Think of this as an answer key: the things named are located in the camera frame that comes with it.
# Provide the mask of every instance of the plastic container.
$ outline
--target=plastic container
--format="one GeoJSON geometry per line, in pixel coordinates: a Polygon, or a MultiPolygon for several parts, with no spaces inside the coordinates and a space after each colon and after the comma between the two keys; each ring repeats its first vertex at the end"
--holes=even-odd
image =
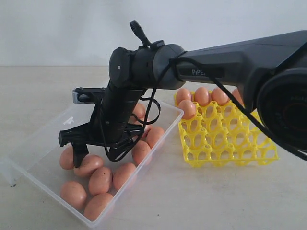
{"type": "MultiPolygon", "coordinates": [[[[140,101],[140,103],[143,103],[145,107],[147,107],[147,102],[140,101]]],[[[68,180],[80,182],[88,191],[88,179],[80,179],[73,174],[73,170],[66,171],[60,167],[59,157],[67,146],[60,147],[58,143],[58,134],[60,130],[72,128],[89,121],[94,108],[93,104],[74,104],[59,117],[38,130],[25,141],[24,144],[17,147],[12,153],[0,161],[1,172],[11,186],[15,186],[21,176],[25,176],[62,204],[64,208],[68,209],[86,226],[91,229],[95,229],[96,227],[102,229],[104,221],[107,220],[109,215],[112,215],[112,209],[116,206],[120,206],[120,197],[123,198],[125,194],[133,190],[133,183],[135,184],[141,179],[154,159],[161,153],[162,149],[160,146],[167,144],[166,140],[170,131],[178,125],[183,116],[183,111],[172,105],[168,105],[164,102],[160,102],[160,105],[161,114],[153,126],[164,128],[165,134],[151,149],[151,152],[137,167],[134,174],[126,181],[122,188],[117,192],[110,192],[114,195],[113,200],[93,222],[88,220],[82,212],[71,207],[59,196],[61,186],[68,180]]],[[[153,104],[150,110],[149,119],[154,119],[157,114],[158,110],[153,104]]],[[[131,153],[120,162],[112,163],[106,157],[103,147],[88,146],[88,149],[90,153],[101,156],[104,160],[104,165],[110,167],[112,170],[125,162],[133,162],[131,153]]]]}
{"type": "MultiPolygon", "coordinates": [[[[232,101],[223,106],[215,101],[207,106],[193,102],[197,111],[195,116],[189,120],[181,119],[178,124],[183,157],[192,167],[207,163],[224,166],[231,162],[238,166],[251,162],[266,165],[279,159],[276,144],[232,101]]],[[[252,115],[260,121],[256,111],[252,115]]]]}

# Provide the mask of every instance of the clear plastic box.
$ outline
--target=clear plastic box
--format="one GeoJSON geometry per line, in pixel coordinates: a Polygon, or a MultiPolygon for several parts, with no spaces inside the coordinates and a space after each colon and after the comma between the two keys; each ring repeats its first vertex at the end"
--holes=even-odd
{"type": "MultiPolygon", "coordinates": [[[[147,107],[146,102],[140,101],[140,103],[143,103],[145,107],[147,107]]],[[[164,102],[159,103],[161,105],[160,117],[153,125],[164,128],[165,134],[152,148],[150,153],[137,167],[134,174],[126,181],[122,188],[117,192],[110,191],[110,193],[114,195],[113,200],[94,222],[88,220],[82,212],[74,209],[59,196],[61,186],[68,180],[80,182],[88,192],[88,179],[78,178],[73,174],[73,171],[66,171],[60,167],[59,157],[67,146],[60,147],[58,143],[60,130],[69,129],[89,121],[94,108],[93,104],[72,105],[56,119],[52,120],[30,136],[24,144],[1,159],[0,171],[11,186],[15,186],[21,176],[25,176],[62,204],[87,227],[91,229],[99,227],[99,229],[101,229],[104,221],[107,220],[109,215],[112,215],[113,208],[120,206],[120,200],[125,197],[125,194],[133,190],[133,184],[141,180],[142,176],[145,175],[146,171],[154,162],[154,159],[161,153],[162,149],[160,147],[167,144],[167,137],[171,130],[177,127],[183,116],[182,110],[164,102]]],[[[158,110],[153,104],[150,110],[149,119],[154,119],[157,114],[158,110]]],[[[125,162],[133,162],[131,153],[120,162],[112,163],[106,157],[103,147],[88,146],[88,149],[91,154],[101,156],[104,160],[104,165],[110,167],[112,170],[125,162]]]]}

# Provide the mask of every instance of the yellow egg tray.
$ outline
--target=yellow egg tray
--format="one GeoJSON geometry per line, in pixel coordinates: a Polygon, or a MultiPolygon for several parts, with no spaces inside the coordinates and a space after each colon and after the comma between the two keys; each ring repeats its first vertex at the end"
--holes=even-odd
{"type": "MultiPolygon", "coordinates": [[[[220,106],[211,101],[207,106],[194,102],[193,118],[181,119],[179,133],[184,160],[192,167],[206,163],[224,166],[230,162],[243,166],[251,162],[266,165],[279,159],[274,142],[265,136],[232,101],[220,106]]],[[[258,120],[257,111],[252,115],[258,120]]]]}

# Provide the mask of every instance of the white table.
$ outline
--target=white table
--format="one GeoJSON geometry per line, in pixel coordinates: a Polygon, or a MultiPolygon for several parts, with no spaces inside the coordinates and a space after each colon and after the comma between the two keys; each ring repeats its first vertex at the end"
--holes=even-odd
{"type": "MultiPolygon", "coordinates": [[[[106,67],[0,67],[0,157],[71,105],[73,88],[107,78],[106,67]]],[[[172,104],[173,93],[157,98],[172,104]]],[[[281,159],[266,166],[191,168],[177,129],[165,148],[108,229],[306,228],[307,162],[279,149],[281,159]]],[[[0,207],[1,230],[86,229],[27,180],[12,188],[0,176],[0,207]]]]}

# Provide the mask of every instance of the brown egg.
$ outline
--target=brown egg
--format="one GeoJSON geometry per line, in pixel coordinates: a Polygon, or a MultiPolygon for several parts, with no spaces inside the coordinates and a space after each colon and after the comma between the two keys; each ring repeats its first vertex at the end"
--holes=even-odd
{"type": "Polygon", "coordinates": [[[112,179],[113,174],[111,169],[108,167],[103,166],[99,169],[96,169],[88,183],[90,194],[95,196],[100,193],[108,192],[112,186],[112,179]]]}
{"type": "Polygon", "coordinates": [[[216,87],[212,93],[211,98],[213,101],[216,101],[218,105],[225,105],[229,101],[229,97],[226,93],[224,93],[223,90],[221,90],[219,87],[216,87]]]}
{"type": "Polygon", "coordinates": [[[112,199],[113,196],[110,193],[100,193],[94,196],[86,205],[84,216],[90,221],[95,221],[112,199]]]}
{"type": "Polygon", "coordinates": [[[133,163],[128,162],[119,166],[113,176],[113,185],[119,190],[129,177],[134,173],[136,167],[133,163]]]}
{"type": "Polygon", "coordinates": [[[241,105],[244,105],[243,100],[242,100],[242,98],[241,98],[241,95],[240,95],[240,93],[239,93],[238,88],[235,88],[235,90],[232,91],[232,95],[238,100],[238,102],[239,102],[241,105]]]}
{"type": "Polygon", "coordinates": [[[72,146],[67,147],[59,158],[59,164],[62,169],[71,170],[73,169],[73,149],[72,146]]]}
{"type": "MultiPolygon", "coordinates": [[[[143,124],[141,124],[141,123],[138,122],[138,121],[135,121],[134,124],[136,124],[136,125],[142,125],[142,126],[143,126],[143,124]]],[[[146,125],[145,130],[144,130],[144,133],[143,133],[143,135],[142,135],[142,138],[145,138],[145,137],[147,136],[147,134],[148,134],[149,130],[151,130],[151,128],[152,128],[152,125],[146,125]]]]}
{"type": "Polygon", "coordinates": [[[190,100],[181,101],[178,105],[178,108],[182,109],[184,112],[183,117],[182,117],[183,119],[191,119],[196,114],[195,104],[190,100]]]}
{"type": "Polygon", "coordinates": [[[179,104],[183,100],[192,100],[191,92],[185,88],[181,88],[176,93],[176,103],[179,104]]]}
{"type": "Polygon", "coordinates": [[[103,160],[97,155],[88,154],[84,157],[79,168],[74,168],[73,172],[79,177],[90,177],[93,172],[102,167],[103,160]]]}
{"type": "Polygon", "coordinates": [[[150,150],[151,148],[147,144],[147,142],[143,140],[139,140],[138,143],[136,143],[136,145],[133,147],[131,151],[132,157],[135,163],[139,165],[144,160],[144,158],[147,156],[147,154],[150,152],[150,150]]]}
{"type": "Polygon", "coordinates": [[[211,101],[211,95],[209,90],[205,87],[199,87],[194,93],[194,100],[198,102],[200,106],[206,106],[211,101]]]}
{"type": "Polygon", "coordinates": [[[146,142],[149,145],[149,147],[152,149],[163,135],[164,135],[164,129],[162,129],[159,126],[152,127],[152,129],[148,132],[146,137],[146,142]]]}
{"type": "Polygon", "coordinates": [[[137,103],[134,107],[133,113],[140,119],[141,117],[145,117],[145,107],[143,104],[141,103],[137,103]]]}
{"type": "Polygon", "coordinates": [[[81,210],[85,205],[87,194],[80,183],[68,181],[62,186],[60,197],[75,209],[81,210]]]}

